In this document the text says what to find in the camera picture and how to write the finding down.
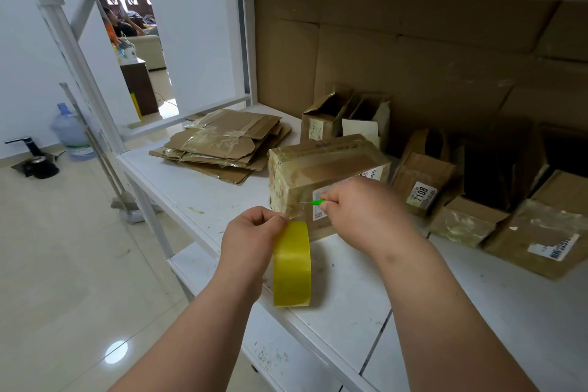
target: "mop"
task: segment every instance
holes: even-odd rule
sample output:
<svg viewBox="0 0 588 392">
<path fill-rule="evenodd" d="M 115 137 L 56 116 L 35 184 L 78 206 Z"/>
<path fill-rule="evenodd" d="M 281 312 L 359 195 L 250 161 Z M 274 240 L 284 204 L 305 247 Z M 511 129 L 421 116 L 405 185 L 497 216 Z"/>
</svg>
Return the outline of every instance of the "mop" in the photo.
<svg viewBox="0 0 588 392">
<path fill-rule="evenodd" d="M 92 149 L 96 154 L 96 158 L 98 158 L 100 166 L 102 167 L 102 170 L 106 174 L 107 179 L 115 192 L 116 197 L 112 199 L 111 208 L 118 209 L 121 220 L 126 221 L 129 224 L 135 224 L 145 221 L 145 219 L 143 218 L 143 213 L 141 212 L 141 210 L 139 210 L 139 207 L 137 206 L 133 195 L 125 189 L 121 179 L 116 174 L 114 167 L 108 159 L 108 156 L 105 154 L 104 150 L 102 149 L 102 146 L 100 146 L 100 143 L 94 135 L 94 133 L 92 132 L 92 129 L 90 129 L 90 126 L 88 125 L 88 122 L 84 118 L 84 115 L 82 114 L 79 106 L 77 105 L 77 101 L 75 100 L 74 95 L 71 93 L 68 84 L 59 83 L 59 85 L 63 89 L 63 92 L 65 92 L 65 95 L 69 99 L 70 104 L 75 109 L 77 113 L 77 120 L 84 129 L 84 133 L 88 137 L 88 141 L 90 142 L 90 145 L 92 146 Z M 156 213 L 163 212 L 161 207 L 153 201 L 151 202 L 151 206 L 153 207 Z"/>
</svg>

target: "sofa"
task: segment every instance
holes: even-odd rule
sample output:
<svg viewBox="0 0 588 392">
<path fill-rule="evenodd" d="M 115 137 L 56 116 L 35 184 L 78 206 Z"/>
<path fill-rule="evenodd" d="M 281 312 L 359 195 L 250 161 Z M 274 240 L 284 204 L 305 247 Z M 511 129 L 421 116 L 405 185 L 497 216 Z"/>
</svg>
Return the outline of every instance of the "sofa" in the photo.
<svg viewBox="0 0 588 392">
<path fill-rule="evenodd" d="M 147 70 L 160 70 L 167 67 L 159 36 L 135 36 L 126 39 L 135 46 L 137 57 L 145 61 Z"/>
</svg>

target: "white shelf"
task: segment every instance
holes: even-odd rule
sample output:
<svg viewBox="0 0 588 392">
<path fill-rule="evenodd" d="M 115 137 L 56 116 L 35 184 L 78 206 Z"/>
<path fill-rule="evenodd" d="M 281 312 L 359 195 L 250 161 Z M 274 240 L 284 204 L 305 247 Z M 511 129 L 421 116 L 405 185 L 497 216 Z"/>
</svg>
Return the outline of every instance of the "white shelf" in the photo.
<svg viewBox="0 0 588 392">
<path fill-rule="evenodd" d="M 256 104 L 246 110 L 283 117 L 293 130 L 284 144 L 300 140 L 300 120 Z M 253 174 L 235 186 L 148 155 L 165 142 L 118 157 L 136 181 L 215 260 L 227 223 L 242 211 L 269 203 L 268 174 Z M 390 305 L 382 281 L 366 256 L 337 235 L 312 243 L 313 298 L 310 307 L 274 308 L 264 288 L 259 303 L 299 342 L 311 349 L 352 390 L 373 390 L 359 376 Z M 271 269 L 266 274 L 271 287 Z"/>
<path fill-rule="evenodd" d="M 168 263 L 194 296 L 208 284 L 217 268 L 217 262 L 196 243 Z M 259 304 L 251 310 L 241 351 L 277 392 L 339 392 L 341 388 L 327 365 L 302 347 Z"/>
<path fill-rule="evenodd" d="M 539 390 L 588 390 L 588 262 L 553 282 L 444 237 L 429 240 Z M 380 391 L 409 392 L 393 316 L 364 378 Z"/>
</svg>

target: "blue plastic water bottle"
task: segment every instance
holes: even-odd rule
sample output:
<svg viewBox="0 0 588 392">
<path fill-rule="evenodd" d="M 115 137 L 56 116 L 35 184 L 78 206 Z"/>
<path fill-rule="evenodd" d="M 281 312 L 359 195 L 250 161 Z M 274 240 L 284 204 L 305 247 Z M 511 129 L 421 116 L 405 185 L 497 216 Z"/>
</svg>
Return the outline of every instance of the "blue plastic water bottle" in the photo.
<svg viewBox="0 0 588 392">
<path fill-rule="evenodd" d="M 55 117 L 51 129 L 67 151 L 71 160 L 83 161 L 94 158 L 96 154 L 84 133 L 84 129 L 77 121 L 77 115 L 70 112 L 64 103 L 57 104 L 61 112 Z"/>
</svg>

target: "person's left hand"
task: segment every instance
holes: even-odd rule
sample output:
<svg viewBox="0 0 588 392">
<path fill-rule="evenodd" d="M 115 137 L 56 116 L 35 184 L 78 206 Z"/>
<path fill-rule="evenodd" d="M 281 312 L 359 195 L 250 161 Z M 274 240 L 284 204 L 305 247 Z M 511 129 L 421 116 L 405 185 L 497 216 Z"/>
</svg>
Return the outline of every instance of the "person's left hand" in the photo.
<svg viewBox="0 0 588 392">
<path fill-rule="evenodd" d="M 261 295 L 263 273 L 272 258 L 273 243 L 288 223 L 286 214 L 262 206 L 232 219 L 224 231 L 215 278 L 256 301 Z"/>
</svg>

